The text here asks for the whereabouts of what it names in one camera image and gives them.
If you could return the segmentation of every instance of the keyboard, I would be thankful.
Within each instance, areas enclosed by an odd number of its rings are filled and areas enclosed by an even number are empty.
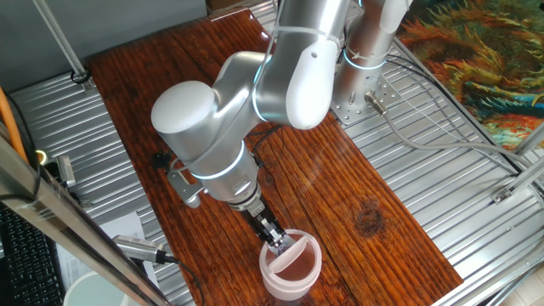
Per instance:
[[[54,243],[0,203],[0,305],[62,305],[64,288]]]

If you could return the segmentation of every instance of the orange pole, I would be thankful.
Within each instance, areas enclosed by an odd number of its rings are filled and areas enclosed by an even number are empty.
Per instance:
[[[6,128],[8,128],[11,146],[13,146],[20,157],[28,163],[28,158],[26,158],[25,153],[25,146],[23,146],[23,141],[20,138],[14,113],[11,111],[11,107],[9,106],[8,99],[6,98],[2,87],[0,87],[0,113],[2,113],[3,122],[5,123]]]

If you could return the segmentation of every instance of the wooden table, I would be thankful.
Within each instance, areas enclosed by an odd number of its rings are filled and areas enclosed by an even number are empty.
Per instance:
[[[266,292],[258,267],[262,242],[239,213],[208,195],[198,209],[180,204],[165,173],[151,166],[151,156],[167,150],[151,126],[153,103],[179,82],[212,85],[231,54],[263,52],[268,41],[242,10],[166,29],[88,61],[170,247],[201,277],[207,304],[429,305],[460,285],[331,115],[311,131],[283,128],[259,147],[268,165],[259,182],[271,208],[285,228],[314,235],[323,251],[321,276],[304,298],[282,303]],[[192,282],[190,290],[199,302]]]

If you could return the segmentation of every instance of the silver robot arm segment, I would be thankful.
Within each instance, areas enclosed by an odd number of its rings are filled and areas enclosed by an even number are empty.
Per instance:
[[[343,62],[334,80],[333,110],[366,108],[381,97],[379,77],[386,56],[412,0],[362,0],[365,12],[348,29]]]
[[[264,54],[233,54],[211,88],[182,82],[163,93],[151,112],[156,131],[198,180],[189,185],[179,171],[168,174],[184,202],[198,207],[201,190],[226,201],[276,254],[292,240],[261,196],[258,167],[243,139],[263,121],[295,128],[322,121],[349,6],[349,0],[284,1],[274,56],[263,71]]]

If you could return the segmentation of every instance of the gray cable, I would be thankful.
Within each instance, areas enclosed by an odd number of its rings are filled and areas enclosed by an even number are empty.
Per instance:
[[[520,156],[510,152],[509,150],[505,150],[503,148],[491,145],[491,144],[482,144],[482,143],[473,143],[473,142],[467,142],[467,143],[455,143],[455,144],[437,144],[437,145],[428,145],[428,144],[417,144],[408,138],[406,138],[402,133],[400,133],[399,129],[394,125],[393,121],[391,121],[391,117],[389,117],[389,114],[386,113],[384,116],[385,121],[387,121],[388,125],[391,127],[391,130],[393,130],[393,133],[397,135],[402,141],[405,142],[405,144],[409,145],[410,147],[420,149],[420,150],[447,150],[447,149],[455,149],[455,148],[480,148],[484,150],[489,150],[497,153],[504,154],[505,156],[510,157],[511,159],[515,160],[516,162],[521,163],[525,167],[530,167],[530,163],[528,163],[526,160],[521,158]]]
[[[260,65],[260,68],[258,69],[258,71],[261,71],[261,73],[259,73],[257,75],[257,80],[255,80],[255,83],[253,84],[252,86],[252,89],[249,91],[249,95],[247,96],[247,99],[246,99],[246,103],[249,99],[252,98],[253,96],[253,92],[255,90],[255,88],[257,87],[258,83],[261,81],[261,76],[263,75],[263,70],[264,70],[264,65],[266,65],[266,62],[268,61],[268,58],[270,56],[270,52],[272,51],[272,46],[274,45],[274,39],[276,37],[276,34],[277,34],[277,28],[278,28],[278,25],[280,24],[280,15],[281,15],[281,11],[283,10],[283,4],[285,3],[285,1],[282,1],[280,3],[280,8],[278,10],[278,15],[275,19],[275,24],[274,24],[274,30],[272,31],[272,37],[270,38],[270,43],[269,43],[269,46],[268,48],[266,49],[266,53],[264,54],[264,58],[263,58],[263,62],[261,63]],[[244,108],[244,106],[246,105],[246,103],[244,103],[240,109],[238,110],[238,112],[236,112],[236,115],[235,117],[232,119],[232,122],[230,122],[230,125],[225,129],[224,133],[220,134],[214,141],[213,143],[204,151],[204,153],[202,153],[200,156],[198,156],[193,162],[187,164],[187,165],[184,165],[183,167],[179,167],[179,168],[174,168],[176,162],[179,161],[179,158],[175,158],[171,163],[170,163],[170,171],[175,171],[175,172],[180,172],[180,171],[184,171],[184,170],[187,170],[190,166],[196,164],[197,162],[200,162],[204,159],[204,157],[206,157],[213,149],[215,149],[215,147],[218,146],[218,144],[221,142],[221,140],[223,140],[224,136],[229,133],[230,129],[235,125],[235,122],[236,122],[236,119],[238,119],[238,117],[240,116],[241,114],[241,111],[242,109]]]
[[[397,59],[405,60],[405,61],[407,61],[407,62],[410,62],[409,60],[407,60],[407,59],[405,59],[405,58],[403,58],[403,57],[401,57],[401,56],[391,55],[391,54],[390,54],[389,56],[394,56],[394,57],[397,58]],[[399,63],[394,62],[394,61],[392,61],[392,60],[388,60],[388,63],[396,64],[396,65],[399,66],[399,68],[406,68],[406,67],[400,66]],[[423,73],[424,75],[421,75],[420,77],[422,77],[423,80],[427,80],[429,83],[431,83],[430,80],[429,80],[429,78],[430,78],[431,76],[427,75],[427,73],[424,73],[424,71],[423,71],[422,73]],[[455,129],[456,132],[459,133],[459,135],[461,135],[462,138],[460,139],[460,138],[458,138],[457,136],[455,136],[455,135],[453,135],[452,133],[450,133],[450,132],[448,132],[447,130],[445,130],[444,128],[442,128],[439,124],[437,124],[435,121],[433,121],[433,120],[432,120],[431,118],[429,118],[427,115],[425,115],[423,112],[421,112],[420,110],[418,110],[414,105],[412,105],[412,104],[408,101],[408,99],[406,99],[406,98],[403,97],[402,95],[401,95],[401,98],[402,98],[406,103],[408,103],[414,110],[416,110],[418,113],[420,113],[421,115],[423,115],[424,117],[426,117],[426,118],[427,118],[428,120],[430,120],[434,125],[436,125],[438,128],[440,128],[440,129],[442,129],[443,131],[445,131],[446,133],[448,133],[450,136],[454,137],[455,139],[457,139],[457,140],[459,140],[459,141],[461,141],[461,142],[463,142],[463,140],[465,140],[466,142],[470,142],[470,140],[467,138],[467,136],[466,136],[465,134],[463,134],[463,133],[461,132],[461,130],[459,130],[458,126],[456,126],[456,125],[453,123],[453,121],[450,119],[450,117],[447,116],[447,115],[445,114],[445,112],[444,112],[444,110],[442,109],[442,107],[440,107],[439,102],[436,100],[436,97],[433,96],[433,95],[429,92],[429,90],[428,90],[427,88],[425,88],[425,86],[423,85],[423,83],[420,82],[419,79],[415,78],[415,77],[413,76],[413,74],[408,73],[407,71],[405,71],[405,74],[406,74],[409,78],[411,78],[412,80],[414,80],[415,82],[417,82],[417,84],[419,84],[419,86],[421,86],[423,89],[425,89],[425,92],[426,92],[427,95],[433,100],[433,102],[434,102],[434,104],[436,105],[436,107],[442,112],[442,115],[444,115],[444,117],[448,120],[448,122],[450,123],[450,125]],[[476,150],[477,152],[479,152],[480,154],[482,154],[483,156],[488,157],[488,158],[490,159],[490,161],[496,163],[498,166],[500,166],[500,167],[502,167],[503,169],[509,171],[510,173],[513,173],[513,170],[511,169],[511,167],[508,167],[508,166],[504,165],[502,162],[500,162],[500,161],[496,160],[495,158],[493,158],[493,156],[486,154],[486,153],[483,152],[482,150],[478,150],[478,149],[476,149],[476,148],[473,148],[473,149]]]

